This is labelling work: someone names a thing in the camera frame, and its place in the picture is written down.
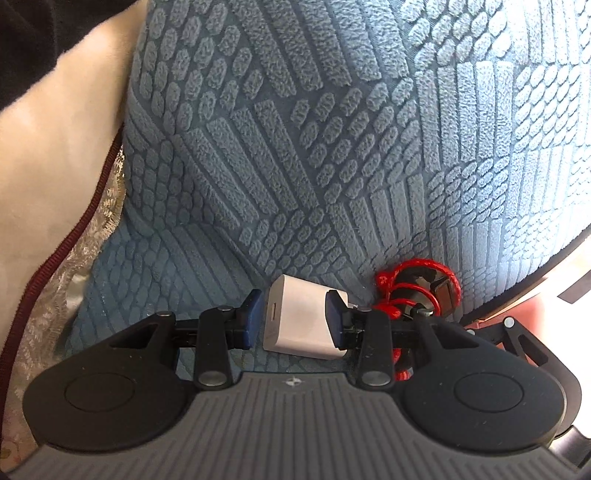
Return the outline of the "pink open cardboard box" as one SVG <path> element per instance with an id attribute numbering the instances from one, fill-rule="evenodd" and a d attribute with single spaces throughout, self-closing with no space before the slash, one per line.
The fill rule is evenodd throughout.
<path id="1" fill-rule="evenodd" d="M 590 265 L 562 263 L 557 265 L 539 280 L 526 286 L 523 280 L 512 287 L 499 298 L 491 301 L 489 306 L 483 305 L 474 312 L 465 315 L 461 320 L 462 326 L 479 324 L 505 313 L 536 296 L 558 297 L 590 271 Z"/>

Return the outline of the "striped red white black blanket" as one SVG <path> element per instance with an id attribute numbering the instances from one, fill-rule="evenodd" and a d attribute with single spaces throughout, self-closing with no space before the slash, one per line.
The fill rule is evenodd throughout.
<path id="1" fill-rule="evenodd" d="M 125 196 L 121 127 L 143 1 L 1 5 L 1 467 L 37 445 L 31 380 L 55 364 Z"/>

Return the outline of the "white charger block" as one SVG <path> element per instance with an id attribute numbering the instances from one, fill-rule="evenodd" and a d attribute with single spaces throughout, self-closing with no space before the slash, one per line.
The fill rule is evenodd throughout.
<path id="1" fill-rule="evenodd" d="M 263 349 L 298 357 L 335 360 L 346 352 L 335 348 L 325 320 L 326 287 L 281 275 L 270 286 L 266 302 Z"/>

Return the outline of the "blue textured chair cover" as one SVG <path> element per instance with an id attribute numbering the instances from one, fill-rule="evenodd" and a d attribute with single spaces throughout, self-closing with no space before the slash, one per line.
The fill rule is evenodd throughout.
<path id="1" fill-rule="evenodd" d="M 151 1 L 122 219 L 65 344 L 281 274 L 377 297 L 450 267 L 467 322 L 590 223 L 586 1 Z"/>

